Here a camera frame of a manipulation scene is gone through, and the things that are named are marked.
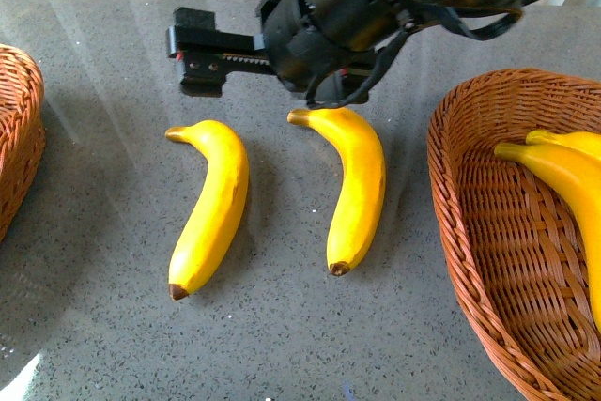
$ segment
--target banana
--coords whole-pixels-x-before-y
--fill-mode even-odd
[[[601,162],[556,144],[500,143],[495,155],[528,167],[572,209],[584,243],[593,318],[601,331]]]
[[[169,294],[178,301],[210,279],[236,235],[248,191],[249,163],[240,138],[218,121],[174,127],[165,136],[191,144],[208,161],[205,184],[169,265]]]
[[[531,131],[526,135],[526,144],[540,145],[551,143],[570,147],[601,160],[601,135],[590,131],[572,133],[552,133],[550,131]]]
[[[365,257],[376,229],[386,189],[386,164],[378,135],[347,108],[288,114],[288,122],[317,131],[340,154],[344,177],[327,244],[330,274],[342,276]]]

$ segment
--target wicker basket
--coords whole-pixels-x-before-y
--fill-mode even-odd
[[[45,144],[39,115],[43,96],[36,62],[0,44],[0,240],[38,170]]]
[[[534,129],[601,132],[601,84],[506,69],[440,103],[427,144],[442,245],[459,304],[505,377],[528,399],[598,401],[601,334],[578,225],[545,183],[493,155]]]

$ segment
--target table surface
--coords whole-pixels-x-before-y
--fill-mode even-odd
[[[428,119],[462,81],[537,67],[601,79],[601,9],[529,7],[475,42],[412,37],[371,100],[389,184],[373,246],[345,277],[325,241],[341,163],[269,76],[220,99],[178,92],[164,32],[179,6],[259,31],[258,0],[0,0],[0,42],[39,62],[47,147],[0,245],[2,399],[521,399],[458,307],[432,207]],[[166,273],[206,162],[164,131],[206,118],[247,146],[239,232],[200,291]]]

